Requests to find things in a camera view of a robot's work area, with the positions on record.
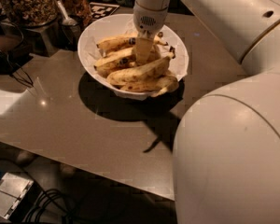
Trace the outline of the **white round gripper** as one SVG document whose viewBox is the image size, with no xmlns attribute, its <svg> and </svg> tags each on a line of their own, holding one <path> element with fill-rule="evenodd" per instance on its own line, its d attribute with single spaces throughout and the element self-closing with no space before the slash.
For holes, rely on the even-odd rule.
<svg viewBox="0 0 280 224">
<path fill-rule="evenodd" d="M 135 39 L 136 61 L 144 64 L 151 51 L 154 36 L 164 25 L 168 3 L 136 2 L 133 7 L 133 23 L 139 32 Z"/>
</svg>

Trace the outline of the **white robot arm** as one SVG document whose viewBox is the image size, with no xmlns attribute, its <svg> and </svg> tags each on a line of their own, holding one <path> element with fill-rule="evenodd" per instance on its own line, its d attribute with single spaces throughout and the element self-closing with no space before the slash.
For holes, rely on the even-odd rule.
<svg viewBox="0 0 280 224">
<path fill-rule="evenodd" d="M 243 67 L 175 133 L 178 224 L 280 224 L 280 0 L 181 0 Z M 169 0 L 135 0 L 141 33 L 156 34 Z"/>
</svg>

